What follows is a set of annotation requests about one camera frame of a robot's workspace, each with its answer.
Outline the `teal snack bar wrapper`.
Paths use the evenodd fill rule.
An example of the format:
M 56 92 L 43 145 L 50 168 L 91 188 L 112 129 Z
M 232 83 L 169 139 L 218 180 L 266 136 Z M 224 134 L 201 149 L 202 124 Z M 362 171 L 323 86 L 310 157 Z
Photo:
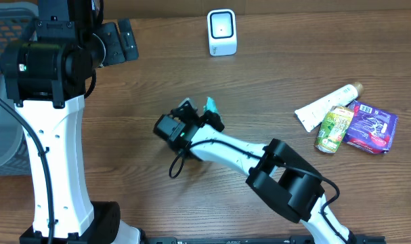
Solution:
M 216 105 L 214 99 L 211 98 L 211 97 L 207 98 L 206 104 L 203 106 L 203 111 L 204 112 L 209 111 L 209 112 L 215 113 L 217 115 L 220 115 L 219 110 L 217 108 L 217 105 Z

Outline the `white cream tube gold cap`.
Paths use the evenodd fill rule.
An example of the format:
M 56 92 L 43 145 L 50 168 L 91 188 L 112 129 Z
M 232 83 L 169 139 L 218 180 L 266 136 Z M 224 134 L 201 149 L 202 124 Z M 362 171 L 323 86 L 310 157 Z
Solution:
M 338 90 L 295 111 L 298 120 L 307 133 L 314 130 L 333 106 L 347 106 L 364 92 L 360 82 L 347 84 Z

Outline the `green yellow drink carton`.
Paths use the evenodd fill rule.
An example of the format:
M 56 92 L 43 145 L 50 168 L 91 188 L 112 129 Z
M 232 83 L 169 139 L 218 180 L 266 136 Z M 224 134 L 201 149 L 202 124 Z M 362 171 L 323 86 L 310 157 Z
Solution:
M 354 112 L 345 106 L 333 106 L 327 112 L 314 146 L 323 153 L 336 153 L 353 119 Z

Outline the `purple sanitary pad pack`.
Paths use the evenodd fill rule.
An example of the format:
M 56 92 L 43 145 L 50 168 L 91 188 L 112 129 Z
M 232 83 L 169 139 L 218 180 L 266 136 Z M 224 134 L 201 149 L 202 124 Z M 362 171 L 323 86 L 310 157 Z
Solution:
M 399 117 L 357 100 L 348 108 L 354 116 L 343 142 L 375 155 L 388 153 Z

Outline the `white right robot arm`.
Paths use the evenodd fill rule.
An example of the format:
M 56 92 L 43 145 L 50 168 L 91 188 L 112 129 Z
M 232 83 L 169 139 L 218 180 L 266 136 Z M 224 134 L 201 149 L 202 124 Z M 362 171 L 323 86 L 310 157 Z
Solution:
M 209 161 L 244 174 L 246 183 L 270 209 L 290 222 L 302 223 L 316 243 L 356 243 L 356 236 L 329 208 L 340 192 L 327 199 L 322 185 L 335 188 L 333 181 L 281 140 L 245 142 L 224 134 L 224 127 L 216 110 L 199 115 L 186 98 L 160 118 L 154 133 L 177 153 L 177 163 Z

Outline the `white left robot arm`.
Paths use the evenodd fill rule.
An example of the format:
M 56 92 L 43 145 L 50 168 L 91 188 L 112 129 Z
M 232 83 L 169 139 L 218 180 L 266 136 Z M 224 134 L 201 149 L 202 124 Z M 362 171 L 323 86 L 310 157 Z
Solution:
M 114 201 L 92 201 L 85 180 L 82 120 L 96 70 L 109 63 L 102 1 L 40 1 L 30 37 L 0 57 L 6 111 L 24 130 L 35 198 L 21 243 L 140 244 Z

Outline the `white barcode scanner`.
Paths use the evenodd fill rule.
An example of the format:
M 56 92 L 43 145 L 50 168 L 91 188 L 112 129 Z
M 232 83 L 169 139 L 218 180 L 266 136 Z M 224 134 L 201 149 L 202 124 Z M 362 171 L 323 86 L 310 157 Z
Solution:
M 231 9 L 210 11 L 207 30 L 211 56 L 231 56 L 237 52 L 236 15 Z

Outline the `grey plastic mesh basket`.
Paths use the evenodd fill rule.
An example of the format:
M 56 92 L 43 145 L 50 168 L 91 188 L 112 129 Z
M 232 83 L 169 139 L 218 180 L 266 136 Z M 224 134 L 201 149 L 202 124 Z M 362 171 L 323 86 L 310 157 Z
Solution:
M 0 3 L 0 56 L 10 41 L 26 34 L 26 28 L 38 16 L 34 3 Z M 4 77 L 0 71 L 0 98 L 9 106 Z M 0 176 L 30 174 L 30 163 L 22 126 L 0 106 Z

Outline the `black mounting rail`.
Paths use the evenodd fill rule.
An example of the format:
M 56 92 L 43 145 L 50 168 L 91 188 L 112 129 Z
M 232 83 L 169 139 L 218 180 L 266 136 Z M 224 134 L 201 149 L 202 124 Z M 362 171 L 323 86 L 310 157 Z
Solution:
M 146 237 L 145 244 L 315 244 L 311 236 L 253 239 L 177 239 L 175 237 Z

